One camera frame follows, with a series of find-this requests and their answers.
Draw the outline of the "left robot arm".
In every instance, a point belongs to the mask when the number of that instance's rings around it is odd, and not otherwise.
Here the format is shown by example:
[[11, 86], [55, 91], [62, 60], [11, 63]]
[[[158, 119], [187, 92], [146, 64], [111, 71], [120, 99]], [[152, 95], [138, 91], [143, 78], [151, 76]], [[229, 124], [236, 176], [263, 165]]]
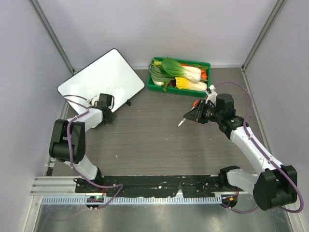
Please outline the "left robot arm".
[[78, 95], [67, 94], [65, 101], [74, 103], [84, 110], [70, 119], [58, 119], [54, 123], [49, 155], [73, 169], [86, 187], [93, 193], [102, 189], [103, 177], [100, 169], [86, 156], [85, 134], [101, 123], [112, 123], [116, 115], [112, 112], [114, 96], [100, 93], [88, 100]]

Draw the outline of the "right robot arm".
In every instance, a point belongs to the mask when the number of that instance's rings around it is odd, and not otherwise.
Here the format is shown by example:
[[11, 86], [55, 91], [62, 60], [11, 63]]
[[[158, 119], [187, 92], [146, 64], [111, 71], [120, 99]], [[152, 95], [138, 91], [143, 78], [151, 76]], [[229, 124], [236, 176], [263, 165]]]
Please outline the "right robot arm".
[[283, 165], [257, 140], [244, 119], [236, 115], [230, 94], [210, 94], [183, 117], [200, 124], [217, 123], [219, 130], [254, 167], [256, 174], [249, 174], [237, 166], [221, 169], [220, 189], [228, 191], [237, 187], [244, 190], [264, 211], [296, 202], [297, 171], [291, 165]]

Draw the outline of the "white whiteboard black frame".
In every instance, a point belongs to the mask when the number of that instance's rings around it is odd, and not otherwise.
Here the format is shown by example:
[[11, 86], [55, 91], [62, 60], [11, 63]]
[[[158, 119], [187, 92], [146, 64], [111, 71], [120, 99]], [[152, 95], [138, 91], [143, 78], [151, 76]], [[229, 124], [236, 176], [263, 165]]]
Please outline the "white whiteboard black frame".
[[58, 88], [60, 95], [77, 95], [88, 101], [103, 93], [114, 97], [115, 112], [145, 87], [117, 49], [112, 49], [77, 72]]

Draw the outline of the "white marker with pink cap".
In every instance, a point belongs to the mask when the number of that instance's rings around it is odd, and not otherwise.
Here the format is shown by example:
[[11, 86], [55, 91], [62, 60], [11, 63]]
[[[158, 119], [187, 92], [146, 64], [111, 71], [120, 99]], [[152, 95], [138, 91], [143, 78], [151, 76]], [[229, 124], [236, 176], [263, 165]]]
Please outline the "white marker with pink cap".
[[186, 121], [186, 118], [183, 118], [183, 119], [180, 121], [180, 123], [178, 124], [177, 127], [180, 127], [185, 121]]

